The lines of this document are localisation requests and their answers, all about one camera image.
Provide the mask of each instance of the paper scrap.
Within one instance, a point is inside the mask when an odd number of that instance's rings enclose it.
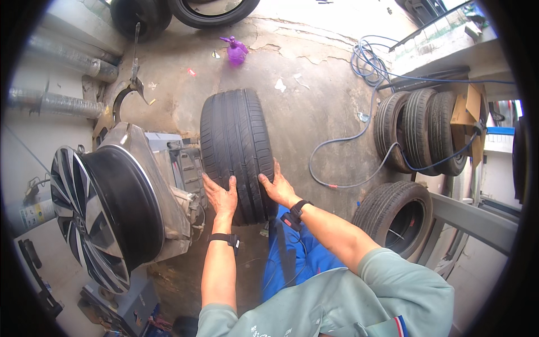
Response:
[[[298,82],[300,85],[304,86],[305,88],[309,89],[310,90],[310,87],[306,84],[303,84],[301,83],[298,79],[301,77],[301,74],[294,74],[294,79],[296,80],[296,82]]]
[[[277,80],[277,84],[275,84],[275,89],[280,90],[281,92],[285,92],[286,86],[282,83],[281,79]]]

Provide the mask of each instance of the light green shirt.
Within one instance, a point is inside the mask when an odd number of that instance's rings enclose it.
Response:
[[[320,273],[239,319],[229,305],[208,304],[197,336],[399,337],[393,318],[402,315],[410,337],[447,337],[454,289],[440,275],[386,248],[367,253],[357,270],[359,276],[347,268]]]

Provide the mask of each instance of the purple spray bottle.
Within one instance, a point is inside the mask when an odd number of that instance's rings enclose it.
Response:
[[[226,49],[226,53],[229,55],[229,61],[233,66],[238,66],[245,61],[245,57],[249,50],[247,47],[240,41],[236,41],[234,36],[231,36],[230,39],[226,37],[220,37],[221,40],[230,43],[230,46]]]

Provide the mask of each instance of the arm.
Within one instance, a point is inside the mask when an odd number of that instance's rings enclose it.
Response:
[[[301,198],[282,176],[277,159],[274,158],[273,162],[275,177],[273,183],[263,174],[260,174],[258,179],[271,199],[290,209]],[[310,204],[303,206],[301,211],[303,213],[301,220],[314,237],[354,273],[357,273],[358,264],[368,252],[380,248],[360,228],[334,214]]]
[[[229,180],[230,191],[215,184],[206,173],[203,175],[204,189],[215,209],[214,233],[230,234],[232,216],[238,204],[236,177]],[[222,303],[236,309],[236,259],[234,249],[225,241],[210,241],[204,270],[202,271],[202,307],[210,303]]]

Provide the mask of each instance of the watch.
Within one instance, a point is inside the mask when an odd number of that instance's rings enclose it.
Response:
[[[239,248],[239,235],[237,234],[224,234],[224,233],[215,233],[208,236],[208,242],[213,240],[226,241],[229,246],[234,248],[234,256],[238,256]]]
[[[301,211],[301,208],[305,205],[305,204],[311,204],[314,206],[314,204],[310,201],[307,201],[307,200],[299,200],[298,203],[296,205],[293,205],[292,208],[290,208],[290,216],[292,217],[292,219],[297,222],[297,223],[300,223],[301,220],[300,220],[300,216],[303,214],[303,212]]]

